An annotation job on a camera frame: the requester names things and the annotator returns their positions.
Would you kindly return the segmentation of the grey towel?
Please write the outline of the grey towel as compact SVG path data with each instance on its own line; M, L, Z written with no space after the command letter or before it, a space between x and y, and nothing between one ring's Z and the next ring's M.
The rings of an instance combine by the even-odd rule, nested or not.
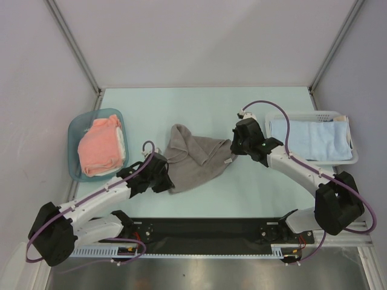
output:
M169 165L168 174L176 194L195 189L222 175L236 160L230 139L214 139L192 135L182 124L171 127L170 140L164 151Z

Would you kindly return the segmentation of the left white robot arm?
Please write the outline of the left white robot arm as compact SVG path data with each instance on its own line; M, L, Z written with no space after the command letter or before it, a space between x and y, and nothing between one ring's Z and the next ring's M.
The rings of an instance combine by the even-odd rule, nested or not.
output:
M40 254L37 261L43 260L49 266L59 265L76 248L94 242L136 243L137 247L130 247L129 253L144 250L137 227L122 210L105 217L97 214L147 189L161 193L173 187L167 159L159 153L150 153L143 162L119 170L103 187L82 199L43 205L28 234L27 245Z

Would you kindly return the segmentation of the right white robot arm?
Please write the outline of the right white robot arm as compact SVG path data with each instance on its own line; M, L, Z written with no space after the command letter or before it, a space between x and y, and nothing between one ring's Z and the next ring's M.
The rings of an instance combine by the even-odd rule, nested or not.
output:
M254 118L240 120L232 132L230 149L234 155L248 155L255 162L283 173L314 198L313 208L293 210L282 217L284 224L279 226L278 234L284 242L294 242L307 230L324 230L336 236L364 214L365 206L357 197L357 186L349 173L335 175L304 159L296 162L281 141L264 138Z

